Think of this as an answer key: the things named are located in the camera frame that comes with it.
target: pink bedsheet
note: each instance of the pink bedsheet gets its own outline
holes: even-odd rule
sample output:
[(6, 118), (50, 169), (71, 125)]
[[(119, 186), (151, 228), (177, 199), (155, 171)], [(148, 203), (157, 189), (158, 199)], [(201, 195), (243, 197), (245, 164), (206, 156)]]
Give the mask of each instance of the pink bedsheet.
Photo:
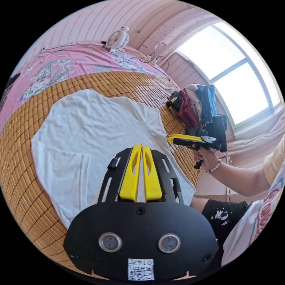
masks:
[(75, 76), (108, 71), (141, 72), (165, 76), (159, 66), (141, 62), (124, 50), (107, 52), (98, 42), (72, 43), (43, 50), (26, 63), (14, 82), (0, 112), (0, 133), (11, 115), (32, 96)]

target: astronaut print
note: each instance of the astronaut print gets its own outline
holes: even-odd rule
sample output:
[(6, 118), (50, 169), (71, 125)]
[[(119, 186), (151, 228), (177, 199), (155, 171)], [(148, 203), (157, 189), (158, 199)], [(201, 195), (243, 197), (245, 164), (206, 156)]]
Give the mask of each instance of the astronaut print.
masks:
[(222, 226), (226, 225), (229, 220), (227, 218), (229, 217), (229, 213), (224, 210), (217, 210), (217, 213), (215, 215), (215, 219), (220, 219), (223, 223), (221, 224)]

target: window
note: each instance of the window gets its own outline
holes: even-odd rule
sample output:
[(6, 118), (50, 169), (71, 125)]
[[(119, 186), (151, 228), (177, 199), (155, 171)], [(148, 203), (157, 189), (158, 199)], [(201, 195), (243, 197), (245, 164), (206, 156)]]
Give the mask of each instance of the window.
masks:
[(233, 129), (273, 112), (280, 96), (266, 63), (251, 44), (224, 22), (195, 34), (179, 47), (201, 71), (227, 112)]

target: white shirt with print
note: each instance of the white shirt with print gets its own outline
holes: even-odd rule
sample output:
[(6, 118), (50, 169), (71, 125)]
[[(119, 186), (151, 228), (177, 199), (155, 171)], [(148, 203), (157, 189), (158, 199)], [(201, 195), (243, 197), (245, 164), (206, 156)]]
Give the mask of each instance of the white shirt with print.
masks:
[(227, 237), (222, 266), (239, 257), (260, 235), (276, 209), (284, 184), (285, 160), (265, 199), (253, 202)]

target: bracelet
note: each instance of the bracelet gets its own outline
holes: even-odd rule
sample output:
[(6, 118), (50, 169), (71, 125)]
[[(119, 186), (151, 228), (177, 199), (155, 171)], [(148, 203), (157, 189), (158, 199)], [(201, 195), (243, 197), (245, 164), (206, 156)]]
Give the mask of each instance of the bracelet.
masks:
[(212, 168), (210, 171), (206, 171), (206, 173), (207, 172), (210, 172), (210, 173), (214, 172), (221, 165), (221, 163), (222, 163), (222, 161), (219, 159), (217, 165), (214, 168)]

